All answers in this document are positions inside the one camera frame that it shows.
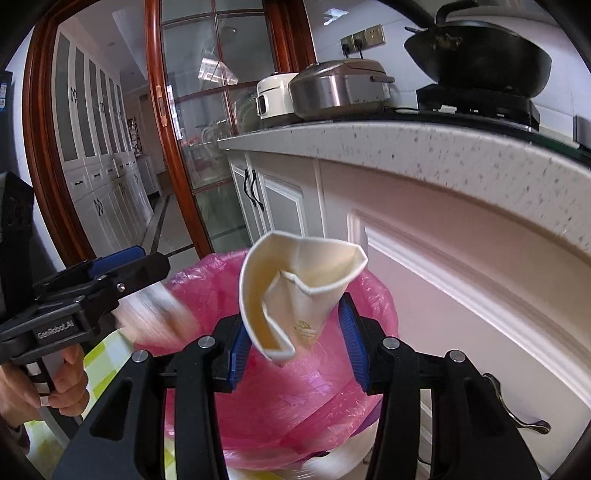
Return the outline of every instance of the white cupboard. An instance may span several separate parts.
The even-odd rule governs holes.
[[[546,435],[520,430],[542,478],[558,468],[591,419],[591,267],[515,219],[426,184],[312,158],[228,156],[253,241],[281,229],[363,246],[392,293],[400,338],[433,355],[460,349],[496,376],[517,417],[551,425]],[[428,457],[430,393],[421,400]]]
[[[229,152],[229,160],[253,242],[273,230],[324,235],[314,160],[259,152]]]
[[[131,148],[121,86],[59,28],[54,125],[68,190],[99,257],[140,244],[153,211]]]

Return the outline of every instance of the white wall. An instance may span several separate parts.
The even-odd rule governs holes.
[[[14,134],[14,150],[17,159],[16,169],[18,170],[15,173],[18,173],[18,176],[22,180],[26,181],[29,185],[32,185],[31,174],[29,173],[27,156],[25,155],[25,142],[22,133],[22,84],[24,80],[27,51],[29,48],[29,43],[31,42],[32,34],[33,31],[29,32],[25,40],[18,47],[17,52],[14,54],[10,63],[8,64],[8,67],[6,68],[7,71],[12,72],[12,91],[14,93],[12,128]],[[58,271],[63,270],[65,268],[64,263],[57,253],[53,241],[51,240],[51,236],[49,235],[49,231],[47,230],[41,215],[41,210],[39,209],[39,205],[36,201],[33,209],[33,222],[35,230],[39,236],[39,240],[41,241],[47,256],[51,260],[51,263]]]
[[[150,157],[154,173],[158,174],[166,171],[164,154],[162,152],[160,137],[158,136],[158,126],[156,125],[156,118],[152,109],[149,88],[143,87],[130,92],[124,96],[123,103],[125,104],[127,118],[135,117],[138,123],[139,140],[141,141],[144,153]]]
[[[326,10],[323,0],[304,0],[309,15],[318,61],[343,58],[340,39],[376,24],[384,26],[386,45],[363,52],[365,58],[379,61],[396,78],[399,105],[415,106],[415,91],[432,83],[404,50],[404,41],[412,35],[404,27],[415,26],[402,14],[377,0],[335,0],[331,7],[349,13],[329,25],[322,22]],[[510,17],[473,16],[510,28],[543,48],[552,57],[552,72],[544,91],[534,98],[541,123],[565,135],[572,134],[572,117],[591,119],[591,73],[575,47],[559,27],[533,20]]]

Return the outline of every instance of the tiled floor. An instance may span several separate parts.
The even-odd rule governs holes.
[[[160,252],[168,257],[167,280],[199,261],[173,194],[165,195],[156,204],[142,247],[146,253]]]
[[[231,195],[235,196],[233,184],[197,197],[213,249],[218,253],[251,246],[240,206]],[[158,200],[142,247],[146,253],[160,252],[168,257],[168,278],[199,260],[174,194],[165,194]]]

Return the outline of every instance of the wok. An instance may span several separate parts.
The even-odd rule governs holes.
[[[477,6],[473,0],[443,5],[432,27],[407,27],[414,35],[404,48],[440,85],[535,97],[548,83],[552,59],[539,46],[499,25],[446,21],[451,12]]]

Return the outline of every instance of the blue gripper pad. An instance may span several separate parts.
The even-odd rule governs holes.
[[[339,323],[355,380],[367,393],[370,385],[369,355],[360,330],[359,313],[357,313],[353,299],[348,293],[345,293],[339,300]]]

